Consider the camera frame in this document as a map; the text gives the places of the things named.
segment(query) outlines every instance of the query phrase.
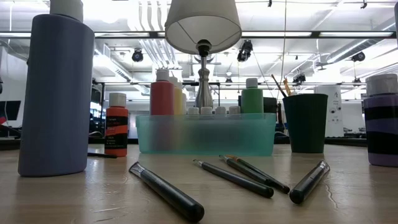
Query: paint bottle label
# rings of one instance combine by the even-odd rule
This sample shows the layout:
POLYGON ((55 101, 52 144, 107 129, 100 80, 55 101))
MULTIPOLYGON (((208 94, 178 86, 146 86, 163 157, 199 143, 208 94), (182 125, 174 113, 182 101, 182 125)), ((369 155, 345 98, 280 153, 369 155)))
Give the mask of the paint bottle label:
POLYGON ((105 149, 127 149, 128 117, 107 116, 105 149))

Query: table surface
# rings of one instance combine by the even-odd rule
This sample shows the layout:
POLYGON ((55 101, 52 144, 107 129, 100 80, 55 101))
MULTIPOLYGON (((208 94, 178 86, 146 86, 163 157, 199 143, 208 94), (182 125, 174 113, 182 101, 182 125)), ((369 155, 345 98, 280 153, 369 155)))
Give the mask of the table surface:
MULTIPOLYGON (((90 145, 89 151, 103 147, 90 145)), ((22 178, 18 151, 2 151, 0 223, 187 223, 128 172, 137 160, 201 203, 200 223, 398 223, 398 169, 369 165, 366 148, 325 146, 324 154, 292 154, 289 145, 275 145, 272 157, 244 157, 291 187, 325 159, 331 171, 302 205, 278 191, 271 199, 260 197, 193 159, 236 172, 216 156, 148 155, 129 146, 125 158, 89 158, 78 174, 22 178)))

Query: red paint bottle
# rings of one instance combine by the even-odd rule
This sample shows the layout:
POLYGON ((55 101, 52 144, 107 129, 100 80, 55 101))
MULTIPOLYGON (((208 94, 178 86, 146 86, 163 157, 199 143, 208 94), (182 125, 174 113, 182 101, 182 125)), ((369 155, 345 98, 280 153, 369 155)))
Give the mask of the red paint bottle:
POLYGON ((174 85, 169 71, 156 71, 156 82, 150 86, 150 115, 174 115, 174 85))
POLYGON ((105 154, 124 157, 127 155, 129 110, 126 109, 126 94, 109 94, 106 110, 105 154))

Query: translucent plastic bin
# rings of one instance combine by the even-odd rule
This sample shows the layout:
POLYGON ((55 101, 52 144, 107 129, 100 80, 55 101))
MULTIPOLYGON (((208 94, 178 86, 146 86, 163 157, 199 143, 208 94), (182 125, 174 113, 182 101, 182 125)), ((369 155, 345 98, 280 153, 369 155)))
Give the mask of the translucent plastic bin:
POLYGON ((276 114, 138 116, 139 149, 159 154, 270 156, 276 114))

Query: green paint bottle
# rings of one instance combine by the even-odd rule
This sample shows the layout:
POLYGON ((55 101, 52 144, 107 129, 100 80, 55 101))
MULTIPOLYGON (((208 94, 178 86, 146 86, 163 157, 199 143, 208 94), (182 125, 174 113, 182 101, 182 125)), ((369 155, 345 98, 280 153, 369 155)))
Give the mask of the green paint bottle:
POLYGON ((262 90, 258 89, 257 78, 246 80, 246 89, 242 91, 242 113, 263 113, 264 99, 262 90))

